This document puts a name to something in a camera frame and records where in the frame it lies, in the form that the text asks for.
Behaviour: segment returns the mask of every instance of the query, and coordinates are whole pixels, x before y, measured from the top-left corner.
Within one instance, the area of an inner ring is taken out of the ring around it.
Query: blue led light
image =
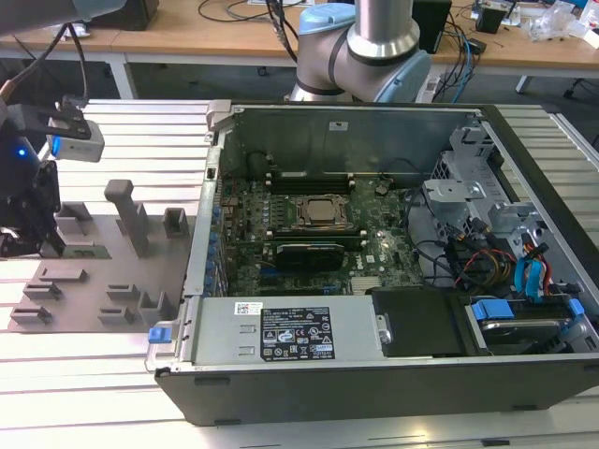
[[[52,138],[52,156],[58,155],[60,151],[60,138],[58,136],[54,136]]]

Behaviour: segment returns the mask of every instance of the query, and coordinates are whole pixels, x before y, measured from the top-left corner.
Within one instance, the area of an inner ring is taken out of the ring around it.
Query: cpu socket
[[[336,195],[306,196],[296,200],[296,227],[347,226],[345,199]]]

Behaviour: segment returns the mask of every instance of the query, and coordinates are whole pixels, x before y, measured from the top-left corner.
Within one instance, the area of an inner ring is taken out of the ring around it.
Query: power supply label
[[[335,358],[328,307],[262,309],[260,331],[265,362]]]

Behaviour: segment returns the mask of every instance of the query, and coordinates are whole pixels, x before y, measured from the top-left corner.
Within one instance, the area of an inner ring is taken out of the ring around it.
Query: black box
[[[412,18],[420,27],[420,48],[434,54],[446,28],[451,0],[414,0]]]
[[[90,26],[145,31],[155,16],[159,3],[160,0],[127,0],[118,11],[92,19]]]

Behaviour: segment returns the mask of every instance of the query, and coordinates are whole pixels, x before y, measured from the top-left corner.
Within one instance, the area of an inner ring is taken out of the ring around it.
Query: motherboard
[[[227,294],[232,297],[363,295],[422,284],[403,231],[404,201],[378,177],[347,190],[273,188],[226,179],[223,211]],[[306,190],[308,195],[295,193]]]

